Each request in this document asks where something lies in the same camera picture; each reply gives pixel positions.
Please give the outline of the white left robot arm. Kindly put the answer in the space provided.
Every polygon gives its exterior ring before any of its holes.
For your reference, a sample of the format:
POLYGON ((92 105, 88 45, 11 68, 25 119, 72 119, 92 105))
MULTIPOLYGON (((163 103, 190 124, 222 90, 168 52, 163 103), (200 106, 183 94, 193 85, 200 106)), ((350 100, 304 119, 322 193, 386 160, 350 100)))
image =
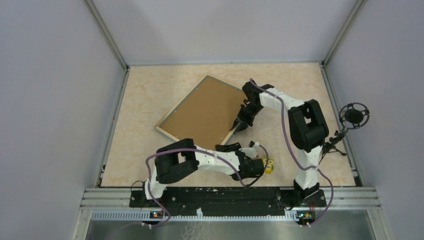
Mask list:
POLYGON ((177 183, 194 172, 213 171, 232 177, 242 182, 246 178, 258 179, 265 171, 265 163, 258 158, 258 142, 250 142, 248 147, 240 143, 215 146, 214 150, 196 145, 191 138, 185 138, 164 146, 145 160, 149 166, 154 161, 154 168, 148 167, 148 178, 143 184, 141 200, 149 207, 160 202, 166 187, 177 183))

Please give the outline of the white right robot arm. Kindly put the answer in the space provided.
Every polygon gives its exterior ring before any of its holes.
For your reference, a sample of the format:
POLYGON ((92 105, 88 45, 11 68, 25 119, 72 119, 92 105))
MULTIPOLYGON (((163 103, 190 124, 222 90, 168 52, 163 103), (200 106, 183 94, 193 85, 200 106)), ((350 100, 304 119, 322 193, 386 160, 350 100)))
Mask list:
POLYGON ((253 79, 244 84, 242 91, 246 98, 232 129, 237 133, 252 127, 263 108, 280 113, 287 148, 299 168, 293 182, 293 200, 299 206, 307 206, 319 191, 319 158, 329 135, 320 104, 315 99, 293 98, 270 84, 258 86, 253 79))

